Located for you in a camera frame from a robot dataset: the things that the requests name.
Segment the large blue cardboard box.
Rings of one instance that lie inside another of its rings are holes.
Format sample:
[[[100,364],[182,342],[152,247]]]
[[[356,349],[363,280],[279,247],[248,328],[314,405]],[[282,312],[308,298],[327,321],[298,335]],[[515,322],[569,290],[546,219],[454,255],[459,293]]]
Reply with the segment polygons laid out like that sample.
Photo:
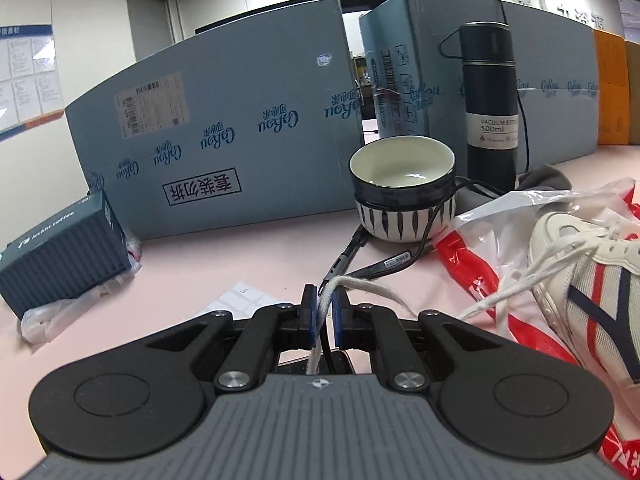
[[[596,150],[599,86],[592,29],[570,18],[507,2],[518,94],[518,171],[558,164]]]

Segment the brown cardboard box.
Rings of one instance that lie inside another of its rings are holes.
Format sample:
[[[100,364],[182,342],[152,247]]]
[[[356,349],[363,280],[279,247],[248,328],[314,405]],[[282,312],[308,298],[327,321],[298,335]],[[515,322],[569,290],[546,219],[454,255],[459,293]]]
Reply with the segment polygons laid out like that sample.
[[[626,40],[629,80],[629,143],[640,144],[640,44]]]

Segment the white label sheet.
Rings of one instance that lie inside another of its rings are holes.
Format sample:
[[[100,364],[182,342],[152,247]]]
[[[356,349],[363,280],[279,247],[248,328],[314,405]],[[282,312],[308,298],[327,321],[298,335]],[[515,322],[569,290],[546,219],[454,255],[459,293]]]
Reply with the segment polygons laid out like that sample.
[[[213,311],[229,311],[235,320],[239,320],[251,318],[259,308],[278,303],[279,300],[265,292],[239,282],[198,312],[198,315]]]

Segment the grey marker pen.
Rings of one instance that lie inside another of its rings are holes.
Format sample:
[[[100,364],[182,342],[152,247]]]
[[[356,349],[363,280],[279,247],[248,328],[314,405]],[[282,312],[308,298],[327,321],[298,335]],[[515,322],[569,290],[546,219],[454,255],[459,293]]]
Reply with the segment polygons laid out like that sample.
[[[377,263],[373,263],[370,266],[358,269],[356,271],[349,272],[350,278],[360,278],[360,280],[377,280],[383,276],[394,274],[408,268],[412,263],[412,252],[406,250],[400,254],[386,258]]]

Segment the white shoelace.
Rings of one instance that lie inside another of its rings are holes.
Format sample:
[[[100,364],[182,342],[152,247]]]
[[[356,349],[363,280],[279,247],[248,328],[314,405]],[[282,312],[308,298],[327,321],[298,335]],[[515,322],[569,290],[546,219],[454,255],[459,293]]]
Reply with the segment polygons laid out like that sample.
[[[639,240],[639,228],[633,224],[623,226],[615,219],[593,223],[597,223],[599,226],[615,226],[617,233],[627,240]],[[495,324],[496,331],[500,336],[513,339],[519,344],[528,344],[530,338],[540,337],[542,348],[550,348],[560,352],[561,356],[568,356],[580,364],[574,354],[567,349],[564,342],[552,330],[533,294],[533,287],[548,278],[551,271],[542,270],[538,263],[531,264],[529,262],[529,242],[527,262],[528,266],[525,270],[514,270],[511,274],[503,275],[502,278],[498,278],[497,283],[491,286],[488,292],[473,292],[469,299],[462,302],[461,306],[454,304],[454,300],[457,300],[459,296],[452,290],[450,281],[428,281],[424,285],[412,283],[409,288],[410,292],[420,292],[424,298],[418,304],[410,304],[403,296],[382,284],[349,276],[336,276],[324,286],[320,296],[318,323],[323,325],[326,322],[326,316],[332,304],[332,294],[338,286],[344,286],[347,289],[363,290],[371,295],[384,297],[399,304],[411,315],[417,315],[426,309],[442,311],[462,321],[471,321],[479,315],[484,315],[489,322]]]

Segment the black white striped bowl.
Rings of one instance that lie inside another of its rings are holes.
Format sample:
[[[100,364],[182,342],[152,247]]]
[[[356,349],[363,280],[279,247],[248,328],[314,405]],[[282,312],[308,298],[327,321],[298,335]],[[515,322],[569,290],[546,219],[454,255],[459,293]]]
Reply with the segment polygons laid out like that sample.
[[[427,136],[371,142],[349,161],[360,223],[386,242],[417,243],[445,229],[456,214],[456,158]]]

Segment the wall poster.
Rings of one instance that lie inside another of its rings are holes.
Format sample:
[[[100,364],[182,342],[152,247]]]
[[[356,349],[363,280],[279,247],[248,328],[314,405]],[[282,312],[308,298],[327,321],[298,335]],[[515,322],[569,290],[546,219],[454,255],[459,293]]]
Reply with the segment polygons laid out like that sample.
[[[0,91],[2,141],[63,116],[51,25],[1,27]]]

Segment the white sneaker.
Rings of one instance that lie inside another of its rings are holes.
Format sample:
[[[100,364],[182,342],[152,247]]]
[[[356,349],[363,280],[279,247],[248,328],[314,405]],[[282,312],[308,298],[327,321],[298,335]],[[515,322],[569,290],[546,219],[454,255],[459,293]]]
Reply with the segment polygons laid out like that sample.
[[[533,287],[540,310],[577,361],[639,388],[639,241],[615,226],[548,212],[529,241],[529,262],[551,275]]]

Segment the orange cardboard panel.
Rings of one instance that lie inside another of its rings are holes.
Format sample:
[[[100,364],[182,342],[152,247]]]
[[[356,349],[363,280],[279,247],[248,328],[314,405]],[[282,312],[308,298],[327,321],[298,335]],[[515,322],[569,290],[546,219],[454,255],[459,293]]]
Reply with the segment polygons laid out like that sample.
[[[600,145],[629,143],[629,79],[625,39],[595,29],[598,64]]]

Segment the red white plastic bag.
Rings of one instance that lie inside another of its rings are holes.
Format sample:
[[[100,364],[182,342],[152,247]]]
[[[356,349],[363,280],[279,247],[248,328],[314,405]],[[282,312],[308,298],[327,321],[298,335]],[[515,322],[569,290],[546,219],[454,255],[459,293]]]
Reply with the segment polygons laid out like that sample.
[[[591,191],[511,192],[454,218],[439,235],[436,252],[450,276],[470,295],[488,292],[498,278],[527,268],[529,237],[548,212],[564,212],[589,222],[615,219],[623,226],[639,227],[639,204],[634,200],[638,188],[635,180],[625,178]],[[484,315],[466,322],[496,330]],[[523,346],[578,364],[560,352],[542,348],[541,341],[532,337]],[[604,370],[589,371],[608,386],[615,403],[614,422],[601,455],[624,478],[638,478],[639,388],[623,390]]]

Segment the black marker pen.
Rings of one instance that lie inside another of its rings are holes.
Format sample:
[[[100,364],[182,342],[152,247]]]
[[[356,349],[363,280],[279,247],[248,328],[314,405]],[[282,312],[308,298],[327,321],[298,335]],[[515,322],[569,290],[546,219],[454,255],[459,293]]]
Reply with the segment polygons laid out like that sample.
[[[369,235],[370,233],[363,226],[358,226],[348,245],[336,258],[324,277],[321,283],[322,287],[326,286],[332,278],[345,274],[345,271],[348,269],[352,259],[355,258],[358,250],[367,243]]]

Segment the grey cloth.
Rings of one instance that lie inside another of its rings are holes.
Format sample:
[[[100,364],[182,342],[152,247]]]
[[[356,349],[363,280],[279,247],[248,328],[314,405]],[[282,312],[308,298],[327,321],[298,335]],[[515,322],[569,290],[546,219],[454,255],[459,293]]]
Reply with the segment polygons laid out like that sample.
[[[486,183],[467,184],[468,179],[457,178],[456,183],[464,183],[464,187],[456,193],[456,214],[464,214],[476,207],[482,206],[506,194],[506,191],[498,190]],[[516,178],[515,189],[517,191],[570,191],[572,184],[562,171],[550,165],[542,165]]]

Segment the dark blue vacuum bottle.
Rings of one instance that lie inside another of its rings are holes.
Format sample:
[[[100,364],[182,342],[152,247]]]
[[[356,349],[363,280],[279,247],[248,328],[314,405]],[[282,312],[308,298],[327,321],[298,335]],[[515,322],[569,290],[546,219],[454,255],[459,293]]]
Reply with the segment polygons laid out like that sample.
[[[460,62],[462,102],[451,113],[458,173],[501,191],[515,188],[520,115],[512,35],[498,22],[467,22],[439,40]]]

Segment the blue coffee box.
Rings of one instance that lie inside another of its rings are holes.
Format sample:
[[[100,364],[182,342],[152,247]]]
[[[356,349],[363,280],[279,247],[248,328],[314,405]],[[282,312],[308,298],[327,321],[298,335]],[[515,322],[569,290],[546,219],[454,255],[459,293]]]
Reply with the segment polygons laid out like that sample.
[[[75,299],[131,268],[126,235],[104,192],[92,193],[1,252],[1,297],[17,318]]]

